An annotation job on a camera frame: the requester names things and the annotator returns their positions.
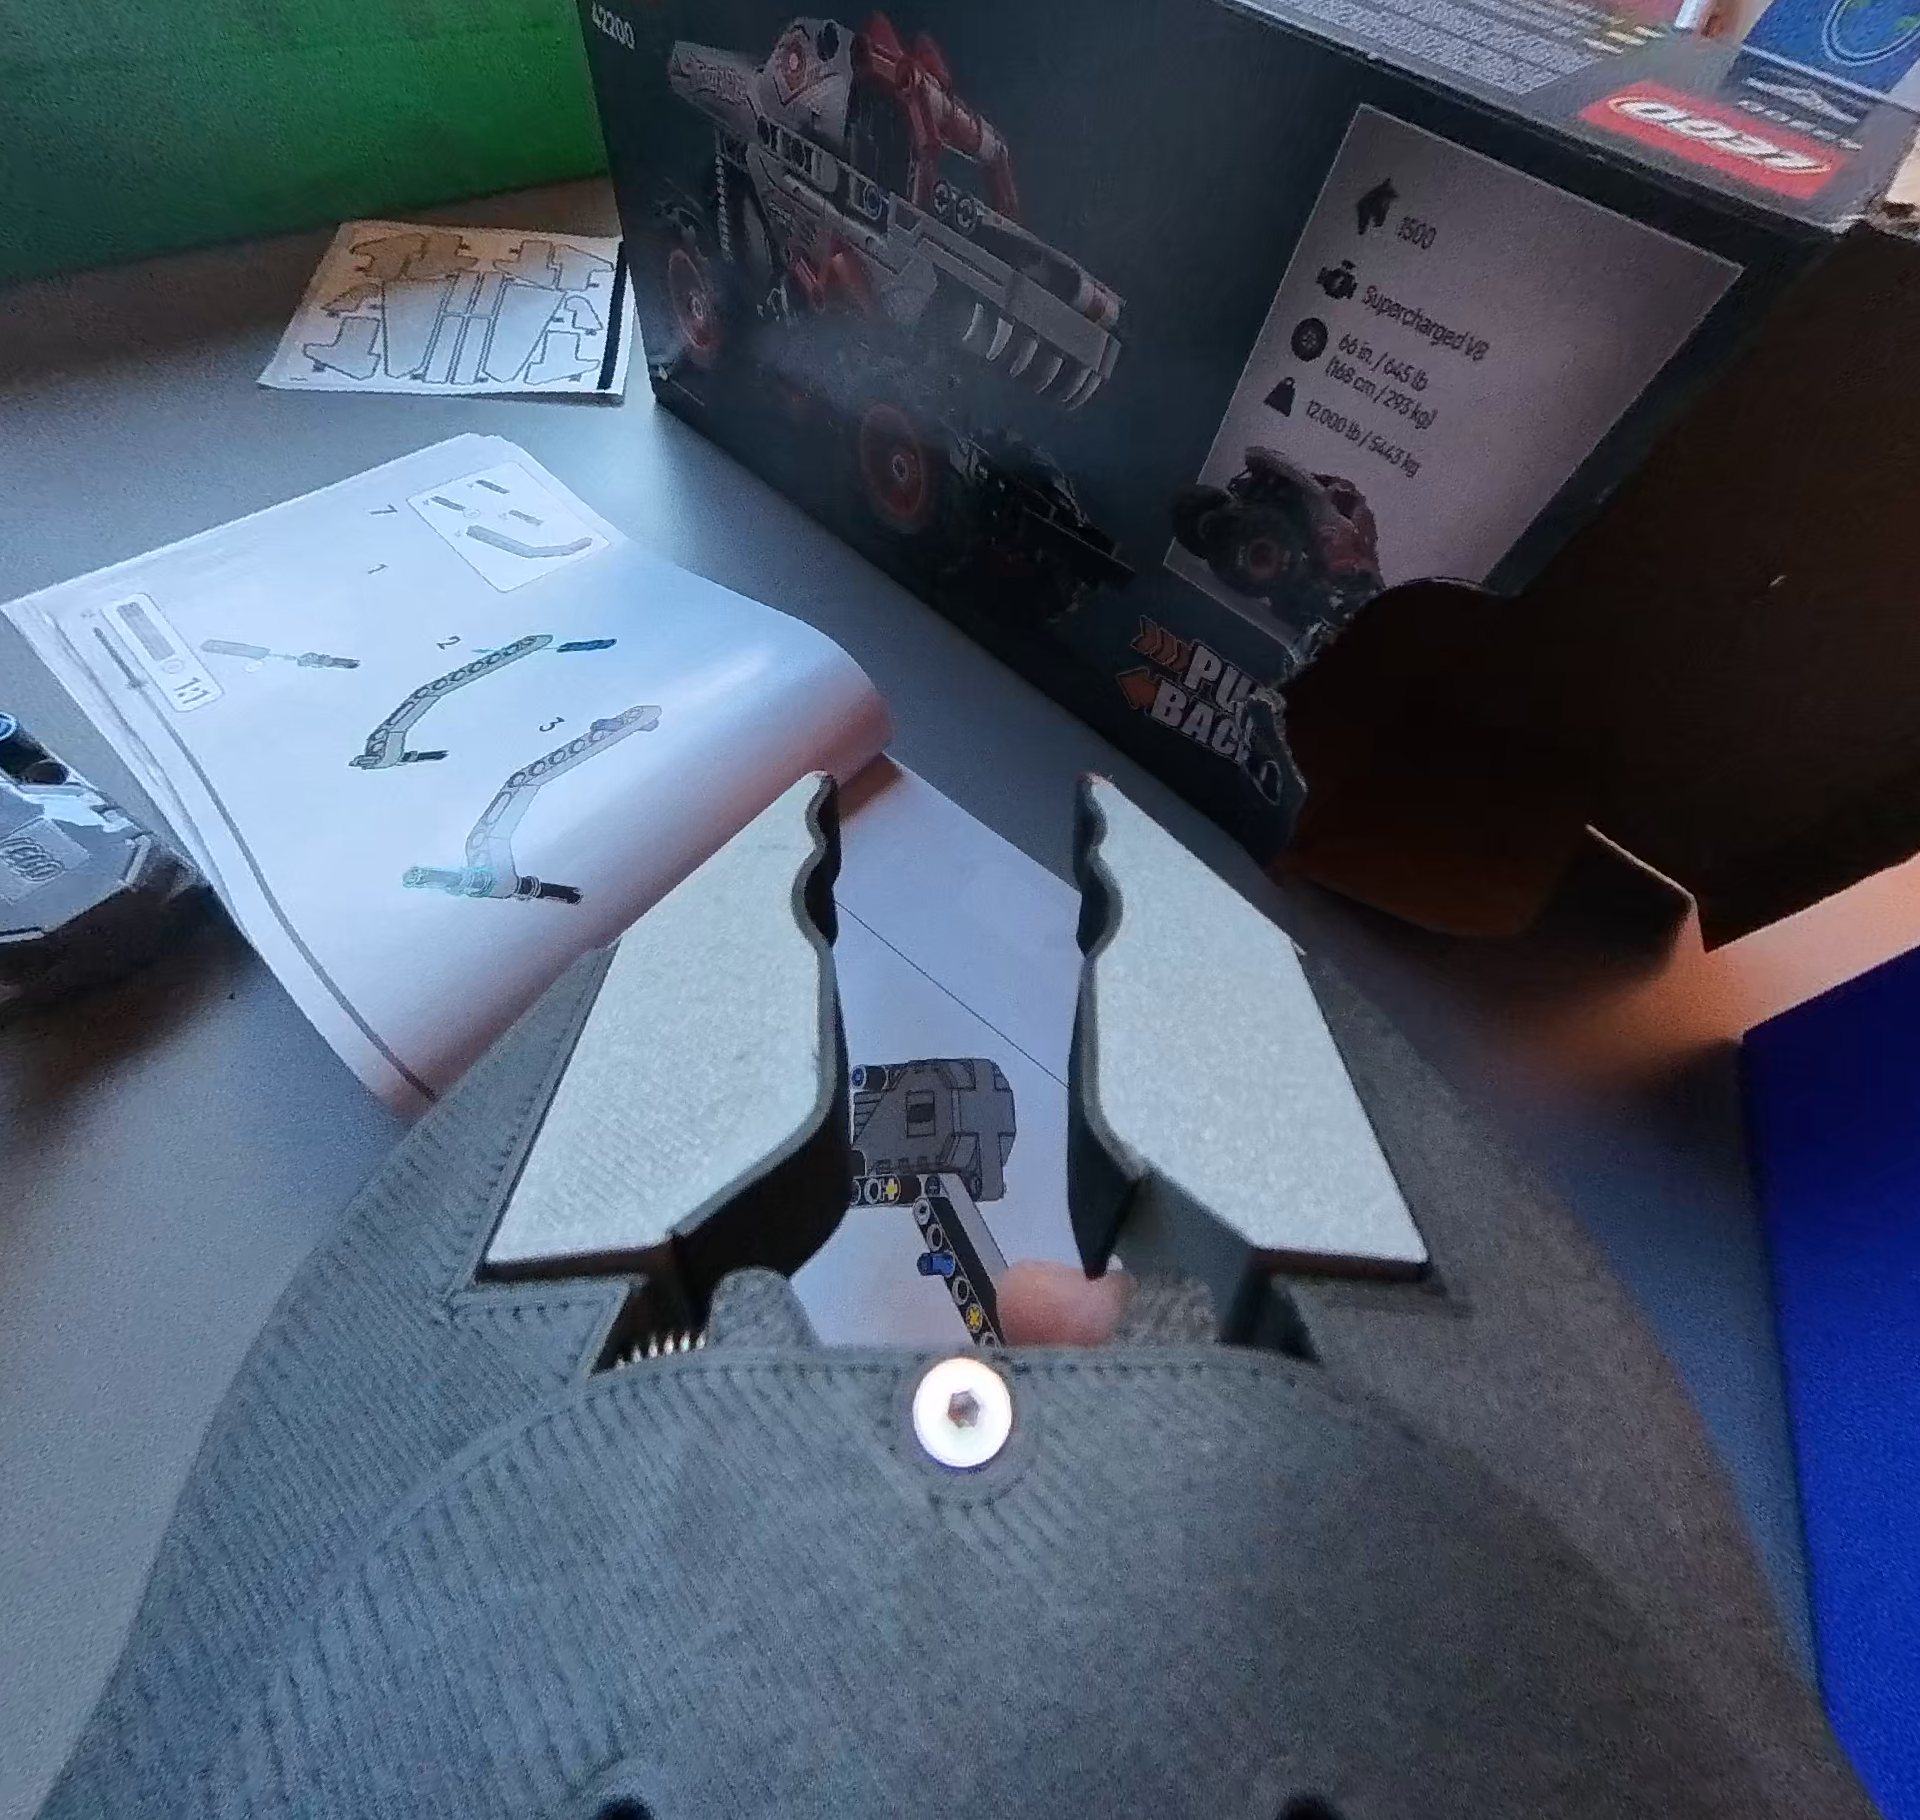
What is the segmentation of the person's right hand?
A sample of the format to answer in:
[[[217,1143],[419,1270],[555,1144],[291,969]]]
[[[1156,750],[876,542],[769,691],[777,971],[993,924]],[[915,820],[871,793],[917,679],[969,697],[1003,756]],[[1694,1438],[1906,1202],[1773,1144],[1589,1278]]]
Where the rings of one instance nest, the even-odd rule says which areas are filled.
[[[1125,1273],[1089,1280],[1076,1265],[1020,1258],[995,1284],[995,1315],[1008,1349],[1097,1349],[1116,1338],[1134,1298]]]

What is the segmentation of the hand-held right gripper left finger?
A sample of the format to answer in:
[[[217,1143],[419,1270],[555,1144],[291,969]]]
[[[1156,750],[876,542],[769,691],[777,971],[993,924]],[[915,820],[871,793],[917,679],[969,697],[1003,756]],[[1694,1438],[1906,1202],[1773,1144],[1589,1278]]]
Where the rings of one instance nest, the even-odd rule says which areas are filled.
[[[788,1278],[846,1218],[836,796],[802,776],[618,942],[486,1273]]]

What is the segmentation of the blue plastic bin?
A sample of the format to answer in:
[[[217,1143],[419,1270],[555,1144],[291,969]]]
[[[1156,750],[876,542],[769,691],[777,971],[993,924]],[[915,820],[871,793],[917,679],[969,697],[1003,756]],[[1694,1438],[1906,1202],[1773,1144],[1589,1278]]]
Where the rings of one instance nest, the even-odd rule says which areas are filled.
[[[1811,1629],[1836,1737],[1918,1814],[1918,953],[1741,1042]]]

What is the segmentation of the white sticker sheet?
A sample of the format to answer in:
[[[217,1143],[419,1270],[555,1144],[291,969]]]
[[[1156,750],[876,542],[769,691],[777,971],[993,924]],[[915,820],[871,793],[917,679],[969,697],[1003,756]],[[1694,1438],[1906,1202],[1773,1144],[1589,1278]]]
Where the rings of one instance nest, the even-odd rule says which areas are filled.
[[[358,221],[328,242],[260,385],[622,401],[634,333],[618,239]]]

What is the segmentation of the black toy truck set box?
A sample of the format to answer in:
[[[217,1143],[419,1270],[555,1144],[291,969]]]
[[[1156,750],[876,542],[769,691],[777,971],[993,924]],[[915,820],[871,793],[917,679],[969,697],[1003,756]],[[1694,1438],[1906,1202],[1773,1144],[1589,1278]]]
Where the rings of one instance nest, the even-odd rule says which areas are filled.
[[[1916,854],[1916,108],[1603,0],[577,0],[653,393],[1246,847]]]

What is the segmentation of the white instruction booklet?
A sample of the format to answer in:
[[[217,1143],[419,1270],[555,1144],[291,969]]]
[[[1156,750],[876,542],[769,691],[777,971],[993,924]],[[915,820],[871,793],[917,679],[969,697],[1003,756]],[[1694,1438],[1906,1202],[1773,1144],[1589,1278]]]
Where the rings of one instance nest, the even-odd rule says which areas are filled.
[[[892,760],[828,634],[462,436],[5,605],[342,1063],[404,1119],[564,969],[809,772],[836,884],[849,1223],[799,1273],[832,1341],[954,1342],[957,1278],[876,1147],[967,1172],[1008,1261],[1076,1256],[1072,894]]]

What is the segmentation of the green plastic bin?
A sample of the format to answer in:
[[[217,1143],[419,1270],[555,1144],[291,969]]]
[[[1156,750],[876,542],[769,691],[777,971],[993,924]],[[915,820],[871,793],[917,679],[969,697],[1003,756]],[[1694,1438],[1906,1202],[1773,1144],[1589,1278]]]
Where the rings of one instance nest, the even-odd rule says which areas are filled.
[[[3,0],[5,283],[602,168],[574,0]]]

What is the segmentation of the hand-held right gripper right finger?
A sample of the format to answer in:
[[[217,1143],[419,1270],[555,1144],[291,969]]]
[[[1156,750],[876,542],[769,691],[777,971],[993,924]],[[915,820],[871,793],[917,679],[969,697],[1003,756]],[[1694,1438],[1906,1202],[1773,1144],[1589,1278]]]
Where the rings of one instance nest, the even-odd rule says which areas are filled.
[[[1089,1278],[1411,1282],[1427,1242],[1292,938],[1105,776],[1074,797],[1068,1220]]]

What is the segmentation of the grey motor black beam assembly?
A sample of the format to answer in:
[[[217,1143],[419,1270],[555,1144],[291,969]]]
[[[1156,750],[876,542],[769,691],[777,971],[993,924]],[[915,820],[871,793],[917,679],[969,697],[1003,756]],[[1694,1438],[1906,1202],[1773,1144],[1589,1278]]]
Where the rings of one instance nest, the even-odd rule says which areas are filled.
[[[207,907],[188,857],[5,712],[5,1020],[152,964]]]

